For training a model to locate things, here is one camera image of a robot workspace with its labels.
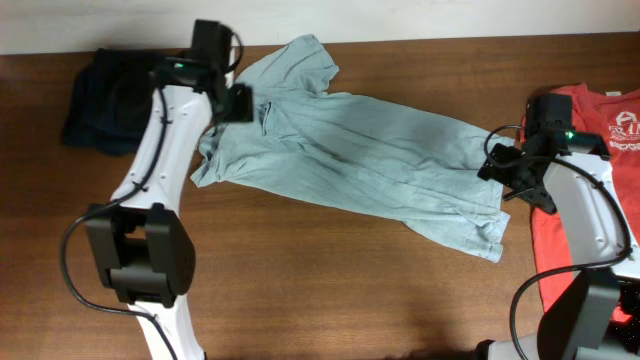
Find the light teal t-shirt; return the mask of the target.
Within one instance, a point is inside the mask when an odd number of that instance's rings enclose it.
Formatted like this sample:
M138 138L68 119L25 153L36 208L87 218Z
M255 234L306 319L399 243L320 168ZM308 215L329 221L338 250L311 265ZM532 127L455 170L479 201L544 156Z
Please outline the light teal t-shirt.
M329 91L339 69L311 35L247 67L250 123L211 128L198 146L199 187L232 182L300 201L397 220L443 246L501 258L502 186L480 179L496 138L463 121Z

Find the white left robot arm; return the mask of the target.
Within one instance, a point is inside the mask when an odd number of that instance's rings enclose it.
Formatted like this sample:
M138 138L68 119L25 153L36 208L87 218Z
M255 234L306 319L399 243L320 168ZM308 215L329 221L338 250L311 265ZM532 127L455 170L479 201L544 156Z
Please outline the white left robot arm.
M230 27L195 21L189 49L151 73L148 124L125 178L72 224L86 226L99 280L121 304L100 311L137 318L154 359L206 356L189 311L196 253L179 207L206 129L254 118L251 88L232 79L243 52Z

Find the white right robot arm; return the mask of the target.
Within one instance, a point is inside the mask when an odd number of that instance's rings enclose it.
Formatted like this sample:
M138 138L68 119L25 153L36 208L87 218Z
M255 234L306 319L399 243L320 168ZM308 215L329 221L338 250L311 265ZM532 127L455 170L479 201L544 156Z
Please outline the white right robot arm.
M572 263L540 272L516 291L510 340L479 344L479 358L639 360L639 245L617 198L602 136L572 124L567 95L542 94L527 104L520 147L485 143L478 172L519 198L560 216ZM521 337L516 312L533 284L560 274L574 279L545 312L536 333Z

